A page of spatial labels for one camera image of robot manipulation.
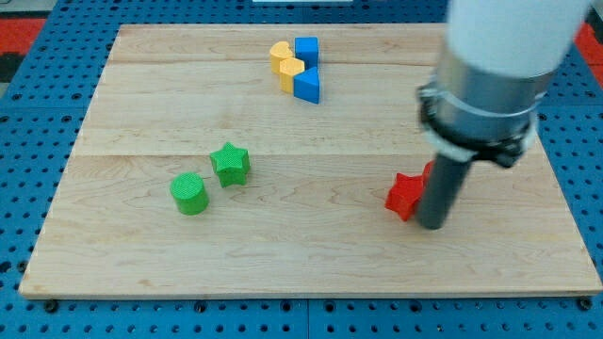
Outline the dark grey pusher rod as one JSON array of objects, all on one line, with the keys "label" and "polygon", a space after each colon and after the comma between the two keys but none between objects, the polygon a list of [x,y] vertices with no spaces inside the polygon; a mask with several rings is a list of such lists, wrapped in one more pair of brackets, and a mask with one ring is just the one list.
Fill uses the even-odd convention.
[{"label": "dark grey pusher rod", "polygon": [[416,220],[424,228],[438,230],[459,194],[472,162],[460,162],[438,154],[416,209]]}]

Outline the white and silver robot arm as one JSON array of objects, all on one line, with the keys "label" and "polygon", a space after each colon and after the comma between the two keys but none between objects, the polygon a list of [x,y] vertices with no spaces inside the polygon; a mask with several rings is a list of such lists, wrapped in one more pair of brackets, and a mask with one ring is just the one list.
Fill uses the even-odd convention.
[{"label": "white and silver robot arm", "polygon": [[416,210],[441,228],[476,161],[512,167],[536,137],[536,109],[591,0],[453,0],[437,66],[418,88],[436,150]]}]

